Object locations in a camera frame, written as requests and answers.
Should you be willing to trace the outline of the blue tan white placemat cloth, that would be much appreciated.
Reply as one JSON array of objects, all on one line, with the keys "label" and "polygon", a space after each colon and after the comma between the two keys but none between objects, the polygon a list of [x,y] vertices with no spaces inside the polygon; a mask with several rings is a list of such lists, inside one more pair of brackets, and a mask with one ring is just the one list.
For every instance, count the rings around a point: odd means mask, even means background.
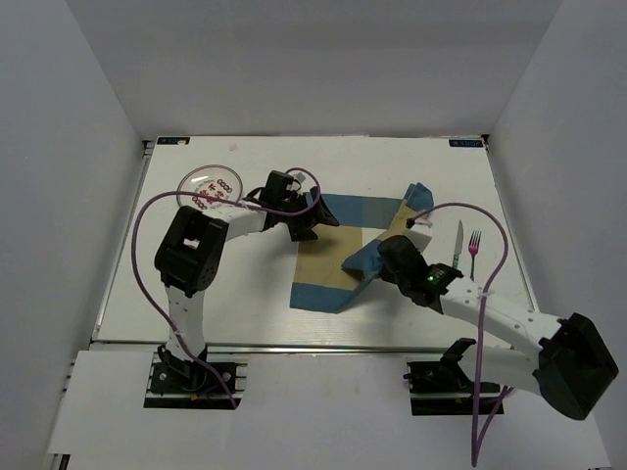
[{"label": "blue tan white placemat cloth", "polygon": [[319,225],[315,241],[299,244],[290,306],[340,313],[379,276],[382,240],[406,235],[407,219],[432,209],[434,201],[420,183],[410,184],[400,199],[338,194],[323,199],[339,225]]}]

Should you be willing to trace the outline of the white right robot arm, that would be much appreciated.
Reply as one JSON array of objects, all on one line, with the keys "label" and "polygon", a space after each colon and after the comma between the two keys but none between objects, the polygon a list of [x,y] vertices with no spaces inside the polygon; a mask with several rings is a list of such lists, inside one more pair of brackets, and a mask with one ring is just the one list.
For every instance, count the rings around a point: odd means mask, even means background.
[{"label": "white right robot arm", "polygon": [[428,264],[406,236],[383,241],[377,251],[384,280],[414,304],[483,327],[509,345],[476,348],[489,381],[534,393],[562,415],[584,420],[617,377],[618,366],[590,318],[562,318],[487,294],[460,271]]}]

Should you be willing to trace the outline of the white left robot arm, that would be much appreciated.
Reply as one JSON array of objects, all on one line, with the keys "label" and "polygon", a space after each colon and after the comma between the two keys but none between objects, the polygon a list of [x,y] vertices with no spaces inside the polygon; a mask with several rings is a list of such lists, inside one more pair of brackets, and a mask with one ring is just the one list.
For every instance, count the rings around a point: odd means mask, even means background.
[{"label": "white left robot arm", "polygon": [[339,221],[323,201],[318,186],[305,194],[302,178],[272,171],[262,188],[231,205],[220,203],[208,213],[184,206],[178,210],[155,257],[165,286],[169,340],[161,348],[162,361],[176,362],[173,379],[195,391],[207,379],[203,333],[205,291],[217,277],[224,245],[236,238],[287,226],[292,241],[314,241],[314,228],[336,227]]}]

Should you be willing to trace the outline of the pink iridescent fork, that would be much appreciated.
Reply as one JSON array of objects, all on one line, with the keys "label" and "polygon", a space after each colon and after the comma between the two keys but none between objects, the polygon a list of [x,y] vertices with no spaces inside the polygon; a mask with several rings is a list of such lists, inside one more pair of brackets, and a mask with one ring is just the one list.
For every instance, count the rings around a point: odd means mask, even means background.
[{"label": "pink iridescent fork", "polygon": [[481,231],[474,230],[470,236],[469,244],[468,244],[468,252],[471,256],[471,267],[470,267],[470,279],[475,279],[475,271],[476,271],[476,257],[479,254],[480,242],[481,242]]}]

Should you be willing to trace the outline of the white plate with red print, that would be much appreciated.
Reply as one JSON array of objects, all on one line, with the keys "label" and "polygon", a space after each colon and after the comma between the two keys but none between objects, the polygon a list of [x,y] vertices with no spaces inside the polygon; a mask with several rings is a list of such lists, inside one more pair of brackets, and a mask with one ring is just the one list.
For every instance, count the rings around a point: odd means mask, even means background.
[{"label": "white plate with red print", "polygon": [[230,167],[209,164],[195,168],[179,182],[179,192],[193,192],[192,196],[178,195],[178,205],[193,207],[201,212],[218,208],[226,200],[238,202],[243,194],[243,182]]}]

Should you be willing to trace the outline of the blue label sticker right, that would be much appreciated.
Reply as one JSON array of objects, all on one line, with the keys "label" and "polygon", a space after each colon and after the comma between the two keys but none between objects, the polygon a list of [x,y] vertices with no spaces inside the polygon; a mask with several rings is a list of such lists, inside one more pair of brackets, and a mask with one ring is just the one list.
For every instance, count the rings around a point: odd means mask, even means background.
[{"label": "blue label sticker right", "polygon": [[482,139],[450,139],[449,145],[452,148],[483,148]]}]

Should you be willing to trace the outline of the blue label sticker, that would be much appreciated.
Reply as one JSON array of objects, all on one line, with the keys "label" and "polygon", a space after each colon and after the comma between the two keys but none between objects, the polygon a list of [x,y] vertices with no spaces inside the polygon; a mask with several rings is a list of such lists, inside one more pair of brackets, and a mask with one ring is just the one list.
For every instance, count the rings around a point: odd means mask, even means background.
[{"label": "blue label sticker", "polygon": [[160,146],[166,146],[166,145],[181,146],[181,145],[188,145],[189,142],[190,142],[189,137],[162,136],[157,139],[156,144]]},{"label": "blue label sticker", "polygon": [[452,148],[483,148],[482,139],[450,139],[449,145]]}]

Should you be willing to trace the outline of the blue label sticker left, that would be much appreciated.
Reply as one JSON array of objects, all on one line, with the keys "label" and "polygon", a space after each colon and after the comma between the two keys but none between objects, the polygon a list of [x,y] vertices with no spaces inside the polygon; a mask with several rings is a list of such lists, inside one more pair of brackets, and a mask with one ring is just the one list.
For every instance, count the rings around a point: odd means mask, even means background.
[{"label": "blue label sticker left", "polygon": [[189,137],[162,136],[157,139],[156,144],[160,146],[166,146],[166,145],[181,146],[181,145],[188,145],[189,142],[190,142]]}]

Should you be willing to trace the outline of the teal handled knife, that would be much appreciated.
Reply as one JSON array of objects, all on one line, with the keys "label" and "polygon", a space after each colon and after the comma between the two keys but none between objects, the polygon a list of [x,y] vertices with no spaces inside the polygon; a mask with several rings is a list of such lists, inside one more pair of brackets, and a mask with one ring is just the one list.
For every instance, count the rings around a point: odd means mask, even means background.
[{"label": "teal handled knife", "polygon": [[453,268],[458,268],[459,257],[461,255],[462,248],[463,248],[463,240],[464,240],[464,227],[463,227],[462,221],[460,220],[458,222],[457,237],[456,237],[456,243],[454,247]]}]

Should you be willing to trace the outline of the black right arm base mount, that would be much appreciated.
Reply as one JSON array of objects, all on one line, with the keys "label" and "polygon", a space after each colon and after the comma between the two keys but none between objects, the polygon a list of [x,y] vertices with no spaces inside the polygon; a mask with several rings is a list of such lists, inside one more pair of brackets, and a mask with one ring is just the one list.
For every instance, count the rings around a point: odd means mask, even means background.
[{"label": "black right arm base mount", "polygon": [[474,382],[459,366],[474,339],[455,341],[438,360],[407,363],[412,416],[471,416]]}]

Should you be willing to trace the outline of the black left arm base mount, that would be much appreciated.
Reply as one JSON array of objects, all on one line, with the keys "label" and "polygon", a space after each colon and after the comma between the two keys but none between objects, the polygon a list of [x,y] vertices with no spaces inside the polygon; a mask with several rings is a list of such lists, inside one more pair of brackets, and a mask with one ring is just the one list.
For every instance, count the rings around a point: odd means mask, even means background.
[{"label": "black left arm base mount", "polygon": [[224,354],[210,362],[217,376],[189,359],[157,348],[150,368],[143,407],[148,409],[235,410],[246,388],[248,363]]}]

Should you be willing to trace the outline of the aluminium table frame rail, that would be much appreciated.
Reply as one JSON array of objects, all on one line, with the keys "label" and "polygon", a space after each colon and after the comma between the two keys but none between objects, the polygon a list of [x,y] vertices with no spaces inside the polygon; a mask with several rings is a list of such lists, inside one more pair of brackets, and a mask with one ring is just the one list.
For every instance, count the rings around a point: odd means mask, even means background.
[{"label": "aluminium table frame rail", "polygon": [[[482,148],[453,147],[445,139],[368,137],[192,137],[185,145],[156,145],[138,203],[136,243],[124,246],[97,334],[102,343],[163,343],[169,335],[159,308],[167,302],[154,256],[177,210],[172,191],[203,165],[234,169],[246,189],[262,186],[270,172],[301,167],[313,173],[324,195],[399,199],[421,183],[433,194],[433,237],[425,258],[451,260],[458,233],[480,231],[477,258],[459,266],[494,293],[535,306]],[[204,332],[223,346],[302,347],[320,350],[436,351],[475,335],[461,320],[414,305],[398,289],[375,281],[340,313],[289,305],[297,247],[277,226],[226,244],[217,279],[205,297]]]}]

